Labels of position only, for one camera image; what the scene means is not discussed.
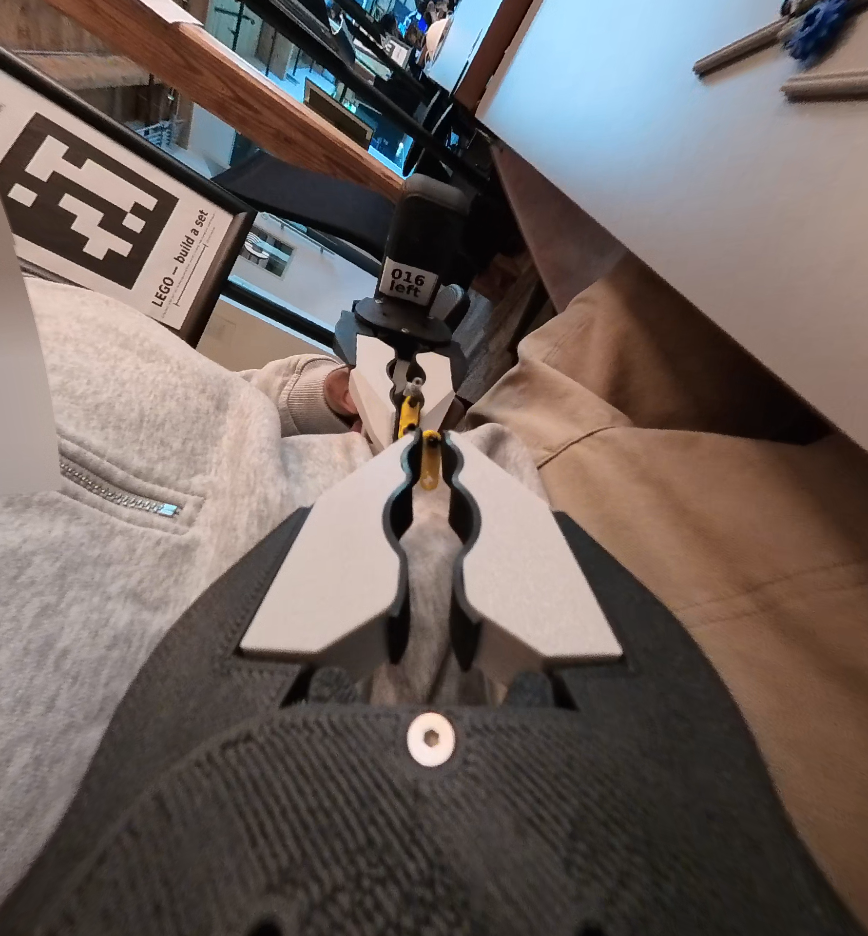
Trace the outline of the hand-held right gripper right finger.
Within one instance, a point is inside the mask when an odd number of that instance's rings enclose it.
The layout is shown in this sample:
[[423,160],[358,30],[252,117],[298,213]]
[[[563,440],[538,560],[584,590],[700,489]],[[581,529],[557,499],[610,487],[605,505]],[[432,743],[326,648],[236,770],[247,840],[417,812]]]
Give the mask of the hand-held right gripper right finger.
[[460,668],[508,686],[522,672],[620,660],[623,649],[545,500],[458,432],[444,438],[443,479],[461,542],[449,618]]

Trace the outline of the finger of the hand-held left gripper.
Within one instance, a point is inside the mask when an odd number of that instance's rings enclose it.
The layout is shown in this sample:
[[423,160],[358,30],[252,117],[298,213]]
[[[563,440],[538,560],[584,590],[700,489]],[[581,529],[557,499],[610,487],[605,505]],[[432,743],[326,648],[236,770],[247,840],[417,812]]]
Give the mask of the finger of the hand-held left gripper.
[[425,380],[419,430],[440,430],[455,397],[451,358],[438,352],[423,352],[414,357],[413,365],[418,371],[416,376]]
[[397,439],[409,366],[381,339],[357,335],[351,397],[374,450],[383,450]]

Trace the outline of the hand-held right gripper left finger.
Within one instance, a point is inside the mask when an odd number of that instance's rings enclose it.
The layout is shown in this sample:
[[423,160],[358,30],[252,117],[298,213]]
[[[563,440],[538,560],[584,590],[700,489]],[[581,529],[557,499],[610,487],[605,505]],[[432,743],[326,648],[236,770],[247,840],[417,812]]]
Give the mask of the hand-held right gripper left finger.
[[407,490],[413,445],[402,438],[312,505],[240,640],[245,656],[340,667],[355,681],[386,661],[406,589],[386,511]]

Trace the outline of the person's left forearm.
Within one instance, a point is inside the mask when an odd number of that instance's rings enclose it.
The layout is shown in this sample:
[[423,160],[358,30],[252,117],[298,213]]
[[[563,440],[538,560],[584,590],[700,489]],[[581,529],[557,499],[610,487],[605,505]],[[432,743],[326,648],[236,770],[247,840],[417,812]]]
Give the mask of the person's left forearm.
[[276,406],[283,438],[348,432],[325,402],[323,382],[335,368],[336,357],[304,354],[273,360],[263,368],[238,374]]

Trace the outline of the blue lego gear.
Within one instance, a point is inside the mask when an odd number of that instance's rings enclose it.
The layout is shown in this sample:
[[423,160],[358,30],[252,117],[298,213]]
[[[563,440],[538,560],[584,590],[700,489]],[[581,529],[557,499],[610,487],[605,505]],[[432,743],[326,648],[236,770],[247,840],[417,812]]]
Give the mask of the blue lego gear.
[[802,67],[819,63],[838,41],[852,11],[850,1],[794,2],[780,33],[784,51]]

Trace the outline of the person's left hand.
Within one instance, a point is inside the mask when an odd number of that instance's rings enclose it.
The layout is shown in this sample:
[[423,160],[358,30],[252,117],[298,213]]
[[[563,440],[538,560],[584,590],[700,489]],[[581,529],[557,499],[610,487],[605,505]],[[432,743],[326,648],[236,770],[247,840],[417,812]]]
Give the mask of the person's left hand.
[[350,369],[345,366],[331,370],[323,382],[324,399],[334,416],[348,430],[358,434],[363,431],[362,419],[349,390]]

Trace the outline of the tan pants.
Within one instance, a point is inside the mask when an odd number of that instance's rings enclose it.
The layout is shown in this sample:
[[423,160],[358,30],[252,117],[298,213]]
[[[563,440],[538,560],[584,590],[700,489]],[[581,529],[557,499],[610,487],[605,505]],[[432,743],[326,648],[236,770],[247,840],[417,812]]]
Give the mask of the tan pants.
[[513,432],[697,640],[868,930],[868,454],[633,253],[466,423]]

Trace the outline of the grey zip hoodie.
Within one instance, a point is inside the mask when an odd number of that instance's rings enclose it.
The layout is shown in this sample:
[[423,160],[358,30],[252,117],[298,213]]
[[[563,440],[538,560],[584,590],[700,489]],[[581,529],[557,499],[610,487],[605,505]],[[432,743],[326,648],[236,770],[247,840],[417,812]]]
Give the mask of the grey zip hoodie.
[[159,640],[370,457],[120,301],[28,276],[66,464],[0,498],[0,907],[51,839]]

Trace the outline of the metal pipe rack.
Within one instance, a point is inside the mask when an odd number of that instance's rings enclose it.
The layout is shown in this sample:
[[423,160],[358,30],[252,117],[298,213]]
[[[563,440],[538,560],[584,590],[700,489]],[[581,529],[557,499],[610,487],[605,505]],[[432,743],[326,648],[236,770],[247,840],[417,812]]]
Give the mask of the metal pipe rack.
[[50,1],[114,52],[272,156],[395,201],[403,181],[214,39],[173,2]]

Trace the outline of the framed sign with square tag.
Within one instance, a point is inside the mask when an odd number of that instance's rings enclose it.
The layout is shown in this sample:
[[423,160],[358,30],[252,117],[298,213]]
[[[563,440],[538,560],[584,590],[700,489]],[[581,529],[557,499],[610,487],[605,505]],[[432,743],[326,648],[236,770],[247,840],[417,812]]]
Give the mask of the framed sign with square tag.
[[0,202],[22,264],[194,348],[255,216],[1,46]]

